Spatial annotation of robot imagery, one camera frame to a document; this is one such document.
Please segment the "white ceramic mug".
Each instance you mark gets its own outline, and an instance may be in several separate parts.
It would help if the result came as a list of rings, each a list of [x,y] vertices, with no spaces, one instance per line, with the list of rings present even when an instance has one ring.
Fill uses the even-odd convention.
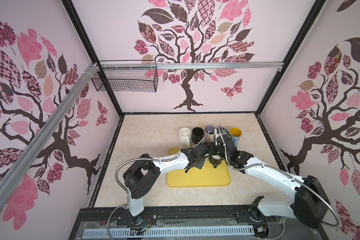
[[[187,147],[191,146],[191,130],[189,128],[181,128],[178,135],[179,142],[186,145]]]

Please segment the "yellow plastic tray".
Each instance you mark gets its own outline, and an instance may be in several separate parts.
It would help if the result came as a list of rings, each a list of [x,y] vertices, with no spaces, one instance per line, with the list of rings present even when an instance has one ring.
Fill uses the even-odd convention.
[[[221,162],[214,168],[208,159],[205,160],[202,169],[191,168],[176,170],[167,173],[167,185],[171,188],[185,187],[219,187],[228,186],[231,183],[229,170],[226,163]]]

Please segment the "black mug white base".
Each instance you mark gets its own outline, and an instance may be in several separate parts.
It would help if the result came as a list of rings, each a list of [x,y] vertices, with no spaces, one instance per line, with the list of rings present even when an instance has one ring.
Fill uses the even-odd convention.
[[[208,161],[214,169],[216,169],[222,163],[222,159],[219,155],[209,155]]]

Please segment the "aluminium rail left wall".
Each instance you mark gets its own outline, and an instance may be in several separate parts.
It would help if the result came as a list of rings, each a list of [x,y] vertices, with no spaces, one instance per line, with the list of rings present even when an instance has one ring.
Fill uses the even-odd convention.
[[[46,145],[51,135],[54,133],[59,123],[66,116],[70,107],[79,97],[86,84],[92,80],[93,76],[99,70],[98,63],[91,63],[81,74],[76,83],[70,90],[69,94],[62,100],[57,109],[46,121],[40,132],[35,136],[31,143],[25,148],[19,159],[12,165],[7,174],[0,181],[0,210],[6,201],[18,186],[30,166],[37,158],[43,147]]]

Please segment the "pink iridescent mug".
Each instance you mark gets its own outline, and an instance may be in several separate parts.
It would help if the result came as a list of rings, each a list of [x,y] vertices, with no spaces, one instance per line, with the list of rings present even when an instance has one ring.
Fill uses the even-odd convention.
[[[206,132],[205,143],[214,143],[216,141],[216,127],[213,125],[207,125],[204,130]]]

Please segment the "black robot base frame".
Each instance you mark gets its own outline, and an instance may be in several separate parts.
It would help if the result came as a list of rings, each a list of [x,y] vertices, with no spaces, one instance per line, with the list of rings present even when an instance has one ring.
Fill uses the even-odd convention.
[[[323,227],[311,229],[288,217],[265,217],[250,205],[146,207],[132,217],[124,208],[87,208],[78,213],[69,239],[82,240],[86,229],[253,226],[254,236],[172,237],[129,240],[326,240]]]

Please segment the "aluminium rail wall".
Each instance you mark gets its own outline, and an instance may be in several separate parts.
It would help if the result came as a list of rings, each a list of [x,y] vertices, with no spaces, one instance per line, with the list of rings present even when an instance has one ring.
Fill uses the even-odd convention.
[[[0,181],[0,210],[6,201],[18,186],[30,166],[37,158],[43,147],[46,145],[51,135],[54,133],[59,123],[66,116],[70,107],[79,97],[86,84],[92,80],[93,76],[99,70],[98,63],[91,63],[81,74],[76,83],[70,90],[69,94],[62,100],[57,109],[46,121],[40,132],[35,136],[31,143],[25,148],[19,159],[12,165],[7,174]]]
[[[120,63],[101,63],[100,66],[104,69],[110,68],[148,68],[156,70],[193,70],[193,69],[281,69],[283,62],[244,62],[244,63],[173,63],[173,64],[120,64]]]

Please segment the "black ceramic mug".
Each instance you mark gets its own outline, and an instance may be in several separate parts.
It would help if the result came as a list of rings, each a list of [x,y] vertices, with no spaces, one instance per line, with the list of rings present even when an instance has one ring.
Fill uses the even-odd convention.
[[[198,144],[205,136],[205,132],[202,128],[200,127],[195,127],[192,129],[192,142],[194,144]]]

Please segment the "grey ceramic mug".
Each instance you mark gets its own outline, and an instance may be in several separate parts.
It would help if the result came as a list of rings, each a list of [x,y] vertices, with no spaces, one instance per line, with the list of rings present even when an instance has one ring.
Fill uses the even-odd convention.
[[[216,128],[216,141],[222,143],[230,139],[229,132],[225,128]]]

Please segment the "aluminium rail back wall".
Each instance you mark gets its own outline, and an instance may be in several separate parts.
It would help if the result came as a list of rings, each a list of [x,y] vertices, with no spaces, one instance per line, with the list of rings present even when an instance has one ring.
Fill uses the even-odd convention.
[[[120,64],[120,63],[101,63],[100,66],[104,69],[110,68],[148,68],[156,70],[193,70],[193,69],[281,69],[283,62],[244,62],[244,63],[173,63],[173,64]]]

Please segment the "blue butterfly mug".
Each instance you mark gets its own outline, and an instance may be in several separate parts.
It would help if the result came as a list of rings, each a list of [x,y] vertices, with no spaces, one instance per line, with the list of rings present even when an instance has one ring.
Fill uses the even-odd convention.
[[[242,131],[239,128],[232,127],[229,130],[229,134],[233,139],[235,146],[237,147],[239,145],[239,140],[242,136]]]

